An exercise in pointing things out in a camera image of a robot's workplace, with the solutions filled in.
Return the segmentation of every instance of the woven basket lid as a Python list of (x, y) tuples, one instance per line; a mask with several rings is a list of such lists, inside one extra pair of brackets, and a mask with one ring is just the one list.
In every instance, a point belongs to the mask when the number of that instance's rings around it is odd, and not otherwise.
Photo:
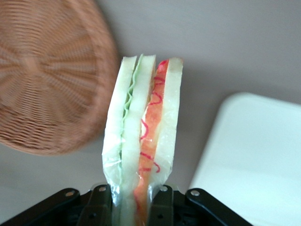
[(119, 58), (93, 0), (0, 1), (0, 142), (54, 155), (104, 128)]

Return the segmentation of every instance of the red sauce squiggle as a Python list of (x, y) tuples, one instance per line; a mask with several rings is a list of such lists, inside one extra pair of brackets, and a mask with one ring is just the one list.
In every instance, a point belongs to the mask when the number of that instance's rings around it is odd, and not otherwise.
[[(150, 155), (144, 153), (144, 152), (140, 152), (140, 155), (144, 156), (145, 158), (149, 159), (149, 160), (154, 160), (153, 157), (151, 157)], [(161, 167), (154, 161), (154, 165), (158, 168), (156, 173), (159, 173), (161, 171)], [(151, 171), (151, 168), (141, 168), (139, 170), (142, 170), (142, 171)]]
[(141, 122), (142, 122), (143, 126), (145, 127), (145, 133), (143, 134), (143, 136), (140, 137), (140, 140), (146, 138), (149, 133), (149, 126), (145, 123), (145, 121), (143, 119), (141, 119)]
[(159, 100), (157, 102), (151, 102), (151, 103), (149, 103), (149, 106), (150, 105), (159, 105), (159, 104), (162, 103), (162, 96), (161, 95), (159, 95), (156, 92), (152, 92), (151, 94), (157, 96), (159, 98)]

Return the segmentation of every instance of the sandwich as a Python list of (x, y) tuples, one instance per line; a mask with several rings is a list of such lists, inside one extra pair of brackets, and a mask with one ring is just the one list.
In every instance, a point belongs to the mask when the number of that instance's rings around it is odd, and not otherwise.
[(172, 170), (182, 60), (124, 57), (111, 98), (103, 171), (111, 186), (113, 225), (147, 224), (151, 200)]

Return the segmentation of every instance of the white surface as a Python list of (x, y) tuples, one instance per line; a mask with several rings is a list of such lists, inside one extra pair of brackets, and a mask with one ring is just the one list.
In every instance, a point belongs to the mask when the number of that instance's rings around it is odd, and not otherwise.
[(221, 106), (191, 187), (257, 226), (301, 225), (301, 105), (235, 94)]
[[(229, 94), (245, 91), (301, 104), (299, 0), (97, 1), (120, 56), (184, 59), (168, 180), (181, 191), (189, 187), (217, 109)], [(102, 137), (56, 158), (0, 145), (0, 222), (67, 186), (84, 192), (103, 181), (101, 149)]]

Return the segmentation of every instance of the screw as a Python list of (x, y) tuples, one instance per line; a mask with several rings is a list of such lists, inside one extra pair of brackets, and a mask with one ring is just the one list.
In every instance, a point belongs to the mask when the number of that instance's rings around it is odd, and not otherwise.
[(73, 196), (75, 191), (70, 191), (65, 194), (66, 197)]
[(162, 191), (162, 192), (166, 192), (168, 190), (168, 188), (166, 187), (166, 186), (162, 186), (161, 188), (160, 188), (160, 191)]
[(98, 190), (99, 190), (100, 192), (104, 192), (105, 190), (107, 190), (107, 188), (104, 187), (104, 186), (102, 186), (102, 187), (100, 187)]
[(193, 196), (199, 196), (199, 192), (197, 190), (192, 190), (190, 194), (192, 194)]

